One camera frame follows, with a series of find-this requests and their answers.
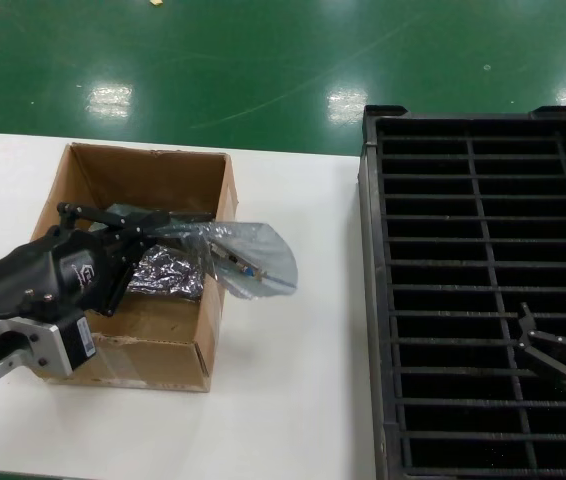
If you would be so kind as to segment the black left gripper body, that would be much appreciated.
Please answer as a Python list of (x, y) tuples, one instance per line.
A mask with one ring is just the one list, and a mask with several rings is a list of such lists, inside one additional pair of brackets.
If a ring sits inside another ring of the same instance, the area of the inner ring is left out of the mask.
[(106, 236), (75, 229), (46, 235), (0, 259), (0, 319), (54, 322), (62, 313), (95, 311), (110, 273)]

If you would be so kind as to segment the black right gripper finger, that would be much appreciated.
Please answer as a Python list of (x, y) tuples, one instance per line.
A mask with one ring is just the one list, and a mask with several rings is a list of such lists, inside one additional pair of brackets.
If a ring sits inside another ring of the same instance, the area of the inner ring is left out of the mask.
[(566, 336), (538, 330), (535, 315), (526, 302), (520, 304), (519, 313), (519, 361), (537, 376), (566, 391)]

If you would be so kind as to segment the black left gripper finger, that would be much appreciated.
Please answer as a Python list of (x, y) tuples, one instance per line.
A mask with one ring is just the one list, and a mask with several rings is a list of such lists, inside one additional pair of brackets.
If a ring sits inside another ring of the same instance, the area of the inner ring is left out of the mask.
[(97, 313), (111, 317), (116, 312), (138, 263), (151, 247), (147, 236), (114, 235), (105, 244), (110, 273), (106, 277), (105, 293)]
[(101, 210), (96, 207), (82, 206), (73, 203), (60, 202), (57, 204), (59, 225), (56, 227), (56, 236), (69, 234), (76, 229), (78, 220), (87, 220), (105, 225), (115, 231), (133, 228), (140, 232), (149, 232), (170, 223), (170, 214), (166, 211), (152, 210), (149, 212), (132, 212), (117, 214)]

